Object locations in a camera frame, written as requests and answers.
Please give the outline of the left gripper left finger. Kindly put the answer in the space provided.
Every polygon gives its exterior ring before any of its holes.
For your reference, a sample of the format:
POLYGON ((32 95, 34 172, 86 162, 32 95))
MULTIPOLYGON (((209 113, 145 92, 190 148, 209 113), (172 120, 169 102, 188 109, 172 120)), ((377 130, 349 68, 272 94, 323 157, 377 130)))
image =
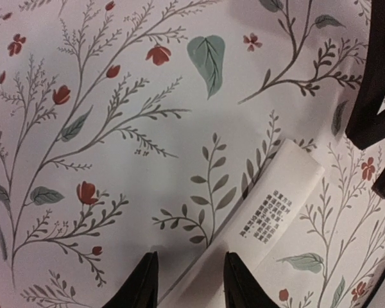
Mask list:
POLYGON ((103 308, 156 308, 158 270, 158 253, 146 253, 103 308))

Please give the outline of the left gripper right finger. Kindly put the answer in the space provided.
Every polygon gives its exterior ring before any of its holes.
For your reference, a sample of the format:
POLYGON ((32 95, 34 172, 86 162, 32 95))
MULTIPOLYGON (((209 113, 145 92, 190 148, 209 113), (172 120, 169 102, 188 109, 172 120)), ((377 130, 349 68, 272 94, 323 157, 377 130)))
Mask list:
POLYGON ((225 254, 223 286, 226 308, 279 308, 235 252, 225 254))

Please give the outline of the white remote control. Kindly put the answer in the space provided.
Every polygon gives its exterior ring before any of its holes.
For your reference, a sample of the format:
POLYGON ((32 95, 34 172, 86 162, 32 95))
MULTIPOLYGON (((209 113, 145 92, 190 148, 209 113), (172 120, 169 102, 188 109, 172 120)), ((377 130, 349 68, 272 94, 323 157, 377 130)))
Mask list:
POLYGON ((376 268, 368 282, 365 294, 361 295, 352 307, 385 308, 385 261, 376 268))

